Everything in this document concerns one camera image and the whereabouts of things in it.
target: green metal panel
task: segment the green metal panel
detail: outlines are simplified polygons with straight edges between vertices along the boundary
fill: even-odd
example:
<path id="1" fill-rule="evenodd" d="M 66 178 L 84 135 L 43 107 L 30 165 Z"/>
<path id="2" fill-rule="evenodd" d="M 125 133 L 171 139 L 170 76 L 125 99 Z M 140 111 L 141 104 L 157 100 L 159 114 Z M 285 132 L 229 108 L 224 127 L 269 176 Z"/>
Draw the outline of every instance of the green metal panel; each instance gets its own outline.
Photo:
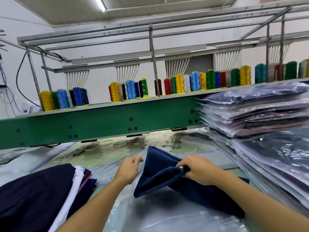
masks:
<path id="1" fill-rule="evenodd" d="M 0 149 L 200 125 L 197 97 L 0 120 Z"/>

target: black fabric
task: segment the black fabric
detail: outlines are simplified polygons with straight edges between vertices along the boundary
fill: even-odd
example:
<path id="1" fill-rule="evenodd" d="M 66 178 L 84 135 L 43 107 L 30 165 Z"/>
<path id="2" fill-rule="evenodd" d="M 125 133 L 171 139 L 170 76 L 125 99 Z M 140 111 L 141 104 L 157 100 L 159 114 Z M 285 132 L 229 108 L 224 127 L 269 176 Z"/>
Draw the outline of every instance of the black fabric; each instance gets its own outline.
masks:
<path id="1" fill-rule="evenodd" d="M 85 185 L 82 187 L 82 189 L 79 191 L 79 193 L 76 195 L 68 216 L 66 219 L 69 219 L 70 216 L 72 216 L 75 212 L 77 212 L 81 207 L 83 207 L 87 201 L 90 199 L 94 189 L 95 189 L 95 183 L 97 179 L 88 179 L 85 183 Z"/>
<path id="2" fill-rule="evenodd" d="M 144 171 L 135 188 L 134 197 L 138 198 L 168 186 L 195 203 L 244 218 L 244 211 L 218 187 L 203 186 L 191 179 L 183 178 L 182 176 L 190 171 L 190 168 L 176 167 L 179 161 L 180 158 L 163 150 L 149 147 Z"/>
<path id="3" fill-rule="evenodd" d="M 69 194 L 74 174 L 71 164 L 63 164 L 0 187 L 0 231 L 48 231 Z"/>

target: metal pole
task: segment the metal pole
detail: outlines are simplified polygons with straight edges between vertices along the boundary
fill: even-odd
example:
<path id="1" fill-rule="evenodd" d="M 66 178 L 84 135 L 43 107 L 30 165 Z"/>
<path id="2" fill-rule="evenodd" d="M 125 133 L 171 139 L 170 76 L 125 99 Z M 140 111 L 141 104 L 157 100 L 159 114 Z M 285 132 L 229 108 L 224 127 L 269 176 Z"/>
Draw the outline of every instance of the metal pole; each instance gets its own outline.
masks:
<path id="1" fill-rule="evenodd" d="M 267 30 L 266 30 L 266 38 L 267 38 L 267 42 L 266 42 L 266 80 L 267 82 L 269 82 L 268 80 L 268 72 L 269 72 L 269 28 L 270 25 L 267 25 Z"/>
<path id="2" fill-rule="evenodd" d="M 41 98 L 39 83 L 38 83 L 38 80 L 37 80 L 36 72 L 34 70 L 32 58 L 31 58 L 31 53 L 30 53 L 30 50 L 29 50 L 28 47 L 26 47 L 26 51 L 27 51 L 27 55 L 28 55 L 28 59 L 29 59 L 29 63 L 30 63 L 30 67 L 31 67 L 32 75 L 33 75 L 34 84 L 36 85 L 38 97 L 39 97 L 39 100 L 40 100 L 40 105 L 41 105 L 42 111 L 44 111 L 44 106 L 43 106 L 43 102 L 42 102 L 42 98 Z"/>
<path id="3" fill-rule="evenodd" d="M 46 67 L 46 62 L 45 62 L 45 58 L 44 58 L 43 52 L 41 52 L 41 57 L 42 57 L 43 67 Z M 49 89 L 49 91 L 52 92 L 52 85 L 50 84 L 50 80 L 49 80 L 49 76 L 48 76 L 48 70 L 44 69 L 44 71 L 45 71 L 45 75 L 46 75 L 48 89 Z"/>
<path id="4" fill-rule="evenodd" d="M 280 80 L 283 80 L 283 38 L 284 38 L 284 23 L 286 15 L 282 15 L 281 19 L 281 37 L 280 37 Z"/>
<path id="5" fill-rule="evenodd" d="M 154 48 L 154 42 L 153 42 L 153 38 L 152 38 L 152 24 L 149 24 L 149 42 L 150 42 L 150 48 L 151 48 L 152 63 L 154 65 L 154 77 L 155 77 L 155 81 L 156 81 L 155 84 L 156 84 L 156 87 L 157 87 L 158 97 L 160 97 L 157 64 L 156 64 L 156 61 L 155 61 L 155 48 Z"/>

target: metal rack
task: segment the metal rack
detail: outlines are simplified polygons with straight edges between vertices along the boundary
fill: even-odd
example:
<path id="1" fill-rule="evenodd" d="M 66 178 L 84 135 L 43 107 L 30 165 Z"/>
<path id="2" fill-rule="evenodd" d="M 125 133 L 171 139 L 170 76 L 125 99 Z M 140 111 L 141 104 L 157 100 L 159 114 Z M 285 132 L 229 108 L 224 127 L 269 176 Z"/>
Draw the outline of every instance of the metal rack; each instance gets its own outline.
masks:
<path id="1" fill-rule="evenodd" d="M 198 55 L 223 53 L 229 51 L 238 51 L 247 48 L 266 46 L 266 63 L 268 66 L 269 47 L 280 45 L 280 64 L 282 72 L 283 46 L 287 43 L 305 41 L 309 39 L 309 31 L 284 34 L 285 22 L 297 19 L 306 19 L 309 16 L 289 17 L 288 13 L 297 13 L 309 10 L 309 0 L 280 1 L 265 5 L 226 8 L 221 10 L 207 10 L 192 14 L 180 14 L 168 17 L 157 17 L 144 20 L 128 21 L 117 24 L 106 24 L 100 29 L 86 28 L 81 30 L 59 31 L 47 34 L 19 37 L 18 43 L 21 47 L 26 47 L 29 63 L 33 72 L 35 82 L 36 72 L 33 67 L 30 50 L 36 51 L 43 56 L 46 54 L 52 58 L 62 60 L 66 63 L 72 63 L 72 66 L 65 68 L 52 69 L 46 66 L 43 60 L 42 68 L 45 70 L 46 78 L 49 78 L 48 72 L 70 73 L 81 70 L 91 70 L 106 67 L 129 66 L 152 62 L 155 78 L 158 78 L 156 62 L 164 60 L 180 59 Z M 218 23 L 231 20 L 251 19 L 257 17 L 270 16 L 264 22 L 245 23 L 238 25 L 229 25 L 222 27 L 204 28 L 190 31 L 175 31 L 172 33 L 153 34 L 153 31 L 160 29 L 176 29 L 178 27 L 200 25 L 206 23 Z M 280 22 L 281 34 L 269 35 L 270 24 Z M 204 45 L 190 46 L 190 53 L 183 53 L 183 47 L 164 50 L 155 50 L 153 38 L 171 35 L 189 34 L 194 32 L 206 32 L 219 29 L 228 29 L 243 26 L 256 27 L 242 36 L 239 40 L 228 42 L 217 42 Z M 248 38 L 249 35 L 259 29 L 267 27 L 265 37 Z M 106 36 L 124 35 L 133 32 L 148 32 L 149 36 L 131 37 L 118 40 L 101 41 L 95 43 L 82 43 L 66 46 L 57 46 L 45 48 L 45 45 L 74 42 L 82 39 L 104 38 Z M 53 50 L 62 50 L 68 48 L 78 48 L 91 45 L 112 44 L 114 42 L 126 42 L 139 39 L 149 39 L 150 50 L 145 52 L 110 55 L 86 59 L 67 59 Z M 120 62 L 105 63 L 108 60 L 121 60 Z M 102 62 L 94 65 L 85 65 L 84 63 Z M 308 78 L 296 79 L 295 81 L 306 81 Z M 39 98 L 40 89 L 36 82 L 36 89 Z M 75 108 L 60 111 L 44 112 L 33 114 L 28 117 L 20 117 L 0 121 L 0 126 L 7 130 L 6 135 L 1 135 L 2 143 L 0 149 L 12 148 L 16 146 L 32 146 L 40 144 L 52 144 L 59 142 L 68 142 L 73 140 L 89 140 L 99 137 L 133 135 L 155 130 L 178 128 L 178 127 L 196 127 L 202 125 L 198 121 L 198 113 L 195 108 L 198 106 L 195 102 L 197 98 L 202 98 L 205 94 L 216 93 L 226 90 L 239 89 L 238 87 L 227 89 L 208 90 L 205 92 L 190 93 L 189 95 L 163 96 L 139 101 L 129 101 L 114 104 L 91 105 L 86 108 Z"/>

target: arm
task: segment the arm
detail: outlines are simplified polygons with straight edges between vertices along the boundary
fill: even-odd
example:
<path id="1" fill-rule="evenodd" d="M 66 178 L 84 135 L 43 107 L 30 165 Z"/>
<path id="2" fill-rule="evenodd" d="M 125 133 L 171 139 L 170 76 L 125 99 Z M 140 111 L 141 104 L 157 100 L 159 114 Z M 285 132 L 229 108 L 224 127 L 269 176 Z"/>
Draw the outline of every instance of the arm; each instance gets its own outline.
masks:
<path id="1" fill-rule="evenodd" d="M 72 215 L 56 232 L 102 232 L 118 195 L 136 178 L 141 156 L 126 158 L 114 179 Z"/>
<path id="2" fill-rule="evenodd" d="M 202 185 L 215 185 L 228 194 L 250 217 L 271 232 L 309 231 L 309 219 L 277 202 L 207 158 L 189 156 L 177 166 L 191 169 L 185 177 Z"/>

